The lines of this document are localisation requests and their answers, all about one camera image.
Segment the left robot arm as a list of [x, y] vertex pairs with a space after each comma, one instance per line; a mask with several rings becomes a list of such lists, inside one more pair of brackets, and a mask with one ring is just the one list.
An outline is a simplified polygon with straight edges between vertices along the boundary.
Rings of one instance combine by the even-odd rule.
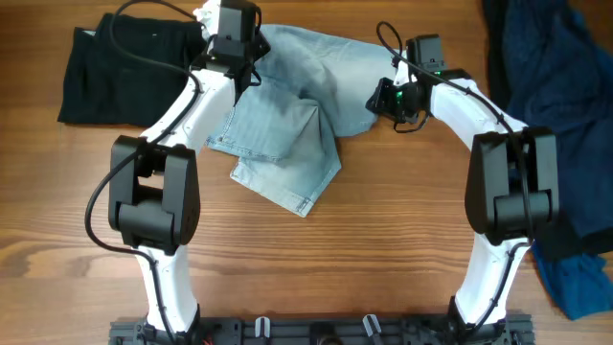
[[183, 69], [186, 86], [153, 126], [115, 141], [102, 182], [109, 224], [137, 258], [146, 287], [148, 314], [134, 327], [135, 343], [203, 339], [187, 258], [200, 216], [196, 159], [242, 93], [261, 84], [255, 63], [270, 50], [261, 9], [250, 1], [208, 1], [196, 18], [205, 48]]

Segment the light blue denim shorts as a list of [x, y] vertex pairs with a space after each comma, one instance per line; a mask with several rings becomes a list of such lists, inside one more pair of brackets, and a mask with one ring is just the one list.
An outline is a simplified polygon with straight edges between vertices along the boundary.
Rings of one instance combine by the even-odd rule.
[[341, 169], [340, 137], [368, 131], [366, 107], [382, 78], [396, 71], [382, 46], [286, 25], [265, 25], [271, 50], [248, 88], [207, 138], [237, 157], [237, 183], [306, 217]]

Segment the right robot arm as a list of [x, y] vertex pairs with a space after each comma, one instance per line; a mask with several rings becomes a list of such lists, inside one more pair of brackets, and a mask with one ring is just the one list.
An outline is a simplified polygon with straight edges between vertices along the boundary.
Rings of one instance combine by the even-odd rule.
[[438, 35], [400, 41], [389, 52], [396, 74], [379, 81], [367, 109], [390, 118], [397, 133], [437, 119], [470, 150], [464, 205], [474, 242], [436, 331], [456, 344], [500, 341], [511, 327], [506, 305], [518, 267], [558, 214], [556, 137], [513, 119], [464, 70], [449, 69]]

